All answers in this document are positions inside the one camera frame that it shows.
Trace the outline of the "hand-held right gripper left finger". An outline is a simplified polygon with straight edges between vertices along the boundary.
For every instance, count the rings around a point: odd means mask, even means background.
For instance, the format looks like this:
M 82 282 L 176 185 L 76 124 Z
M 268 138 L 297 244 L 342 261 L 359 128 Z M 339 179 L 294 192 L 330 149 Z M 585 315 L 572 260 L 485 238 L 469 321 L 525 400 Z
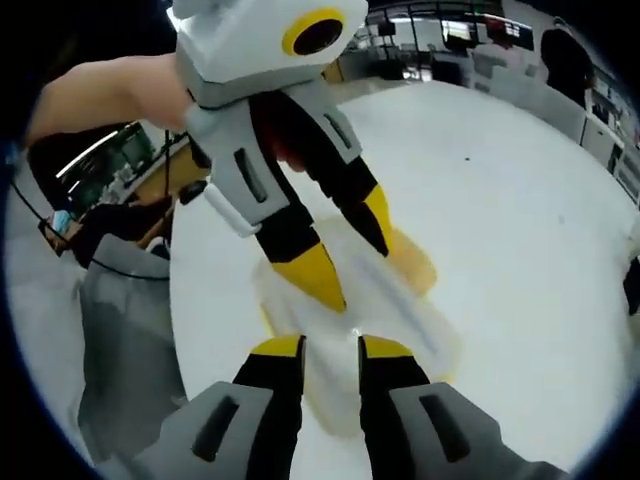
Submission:
M 302 424 L 306 337 L 254 347 L 163 426 L 160 479 L 288 479 Z

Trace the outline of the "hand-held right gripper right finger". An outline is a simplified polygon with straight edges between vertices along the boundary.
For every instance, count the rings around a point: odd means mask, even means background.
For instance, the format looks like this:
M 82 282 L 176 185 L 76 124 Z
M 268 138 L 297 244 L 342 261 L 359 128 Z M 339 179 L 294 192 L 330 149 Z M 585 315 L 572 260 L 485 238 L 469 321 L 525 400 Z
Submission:
M 565 479 L 504 443 L 498 422 L 445 382 L 433 383 L 403 344 L 358 339 L 360 425 L 375 479 Z

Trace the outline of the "person's left hand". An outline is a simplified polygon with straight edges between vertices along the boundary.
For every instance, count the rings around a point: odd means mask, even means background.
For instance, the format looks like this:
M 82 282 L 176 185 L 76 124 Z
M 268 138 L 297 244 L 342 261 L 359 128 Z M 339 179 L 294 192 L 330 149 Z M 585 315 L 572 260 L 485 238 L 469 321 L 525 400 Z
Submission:
M 291 128 L 273 121 L 269 125 L 268 138 L 271 150 L 278 161 L 286 163 L 297 173 L 307 170 L 304 148 Z

